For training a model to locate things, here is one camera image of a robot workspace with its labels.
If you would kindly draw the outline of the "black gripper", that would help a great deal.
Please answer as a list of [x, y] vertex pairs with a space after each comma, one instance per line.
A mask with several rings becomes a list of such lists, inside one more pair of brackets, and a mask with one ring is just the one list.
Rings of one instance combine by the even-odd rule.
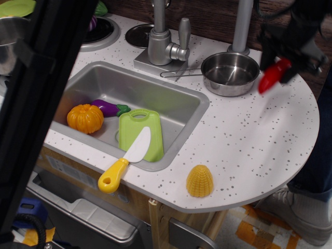
[[288, 83], [299, 72], [319, 72], [328, 62], [328, 57], [316, 45], [316, 31], [312, 27], [291, 23], [282, 27], [264, 23], [257, 40], [261, 43], [260, 69], [266, 70], [275, 63], [275, 58], [286, 58], [292, 65], [279, 82]]

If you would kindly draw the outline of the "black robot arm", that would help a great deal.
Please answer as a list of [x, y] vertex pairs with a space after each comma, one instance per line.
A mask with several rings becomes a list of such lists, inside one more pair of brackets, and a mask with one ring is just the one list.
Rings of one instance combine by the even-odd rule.
[[331, 1], [294, 1], [289, 7], [272, 14], [263, 13], [259, 1], [254, 1], [257, 14], [264, 20], [274, 19], [290, 12], [286, 27], [263, 23], [257, 39], [262, 45], [260, 70], [266, 71], [274, 64], [275, 57], [286, 58], [291, 66], [281, 78], [287, 83], [300, 72], [319, 75], [321, 66], [327, 63], [327, 56], [314, 41], [321, 32], [321, 24], [331, 14]]

